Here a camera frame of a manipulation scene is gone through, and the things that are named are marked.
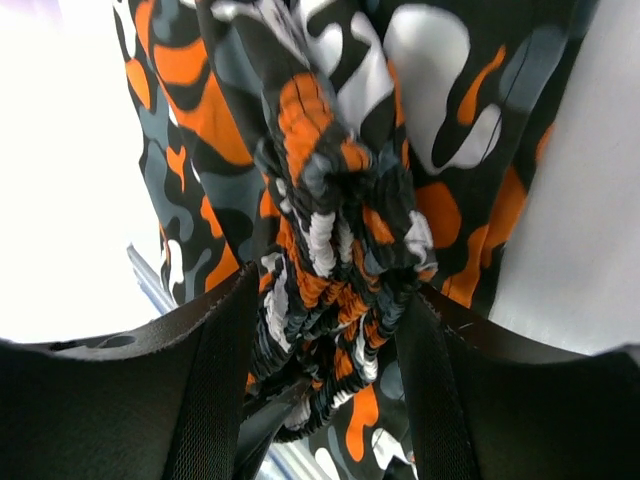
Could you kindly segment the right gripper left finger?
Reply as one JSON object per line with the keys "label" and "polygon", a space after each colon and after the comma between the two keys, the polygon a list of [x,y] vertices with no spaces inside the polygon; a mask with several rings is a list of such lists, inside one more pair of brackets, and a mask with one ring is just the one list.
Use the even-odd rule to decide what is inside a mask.
{"label": "right gripper left finger", "polygon": [[5,479],[228,479],[257,306],[247,265],[137,329],[1,345]]}

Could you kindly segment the camouflage orange black shorts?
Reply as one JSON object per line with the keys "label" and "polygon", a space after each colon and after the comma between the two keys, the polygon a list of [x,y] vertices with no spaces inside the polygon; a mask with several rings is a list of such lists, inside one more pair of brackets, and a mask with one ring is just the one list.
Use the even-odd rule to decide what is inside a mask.
{"label": "camouflage orange black shorts", "polygon": [[593,1],[116,1],[185,304],[260,275],[247,390],[299,368],[277,433],[336,479],[416,475],[393,342],[433,287],[480,314]]}

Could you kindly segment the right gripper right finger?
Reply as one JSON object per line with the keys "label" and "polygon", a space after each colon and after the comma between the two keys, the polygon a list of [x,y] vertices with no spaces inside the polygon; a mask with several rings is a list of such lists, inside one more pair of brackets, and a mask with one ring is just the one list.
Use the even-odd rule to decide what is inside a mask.
{"label": "right gripper right finger", "polygon": [[395,343],[420,478],[638,477],[636,345],[555,348],[428,287]]}

